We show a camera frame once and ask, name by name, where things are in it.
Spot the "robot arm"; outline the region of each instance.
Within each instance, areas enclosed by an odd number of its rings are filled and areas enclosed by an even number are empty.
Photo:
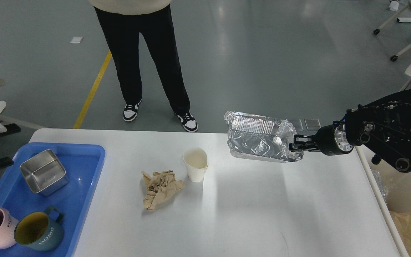
[[[411,132],[403,128],[401,114],[411,111],[411,104],[400,101],[378,106],[358,106],[347,110],[344,121],[321,127],[315,135],[296,135],[291,151],[320,151],[328,156],[350,153],[354,146],[365,145],[400,172],[411,171]]]

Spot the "beige sweater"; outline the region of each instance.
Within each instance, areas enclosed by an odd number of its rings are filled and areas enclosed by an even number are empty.
[[[107,12],[124,15],[152,13],[168,6],[172,0],[88,0],[90,3]]]

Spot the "stainless steel container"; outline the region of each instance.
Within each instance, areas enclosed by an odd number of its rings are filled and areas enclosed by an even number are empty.
[[[48,196],[69,182],[66,170],[52,150],[45,150],[20,165],[33,193]]]

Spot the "shoe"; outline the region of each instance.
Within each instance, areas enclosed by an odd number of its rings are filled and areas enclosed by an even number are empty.
[[[133,121],[137,117],[137,111],[139,110],[139,105],[141,104],[142,99],[136,104],[127,104],[123,110],[123,119],[125,121]]]
[[[190,112],[187,112],[184,115],[178,115],[176,114],[178,119],[183,125],[183,128],[187,132],[196,132],[198,131],[198,124],[196,123],[196,119],[190,114]]]

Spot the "leg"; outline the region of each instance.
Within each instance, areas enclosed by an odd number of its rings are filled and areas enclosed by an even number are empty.
[[[137,20],[134,16],[95,9],[114,59],[123,98],[126,104],[135,105],[142,99]]]
[[[189,98],[178,60],[170,6],[144,15],[142,24],[142,35],[172,110],[180,115],[189,112]]]

